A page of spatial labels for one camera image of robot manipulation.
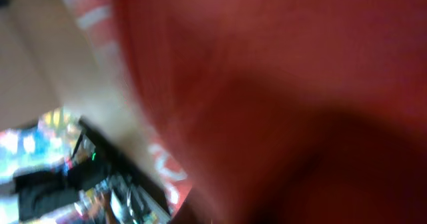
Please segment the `orange red t-shirt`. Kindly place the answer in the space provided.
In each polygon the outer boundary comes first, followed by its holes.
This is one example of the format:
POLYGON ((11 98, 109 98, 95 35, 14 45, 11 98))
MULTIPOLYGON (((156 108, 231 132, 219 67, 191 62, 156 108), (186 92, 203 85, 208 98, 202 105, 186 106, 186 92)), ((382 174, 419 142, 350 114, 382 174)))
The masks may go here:
POLYGON ((426 222, 426 0, 64 0, 222 223, 426 222))

